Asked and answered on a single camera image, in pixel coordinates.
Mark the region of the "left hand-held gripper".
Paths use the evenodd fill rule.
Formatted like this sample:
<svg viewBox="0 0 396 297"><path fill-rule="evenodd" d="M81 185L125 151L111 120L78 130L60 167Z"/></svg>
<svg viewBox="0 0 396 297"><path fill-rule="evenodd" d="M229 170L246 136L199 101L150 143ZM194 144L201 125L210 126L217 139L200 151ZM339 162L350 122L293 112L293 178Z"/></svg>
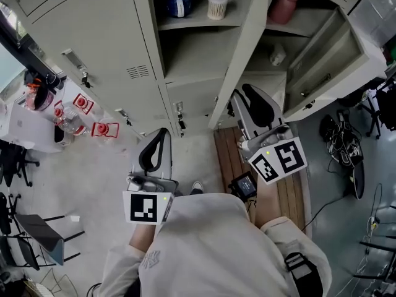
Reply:
<svg viewBox="0 0 396 297"><path fill-rule="evenodd" d="M178 182L170 179L171 166L168 129L151 132L132 149L130 174L134 175L127 177L127 189L123 191L128 223L160 225L166 221L178 188Z"/></svg>

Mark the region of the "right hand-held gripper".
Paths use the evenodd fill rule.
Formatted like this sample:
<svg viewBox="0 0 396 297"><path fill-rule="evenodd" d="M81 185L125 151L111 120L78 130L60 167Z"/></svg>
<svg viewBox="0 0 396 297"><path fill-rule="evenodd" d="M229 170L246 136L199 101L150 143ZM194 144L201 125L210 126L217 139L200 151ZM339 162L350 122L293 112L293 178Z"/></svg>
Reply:
<svg viewBox="0 0 396 297"><path fill-rule="evenodd" d="M242 91L233 91L231 105L246 138L238 143L240 154L266 184L307 167L301 141L282 124L282 112L272 97L258 87L243 84Z"/></svg>

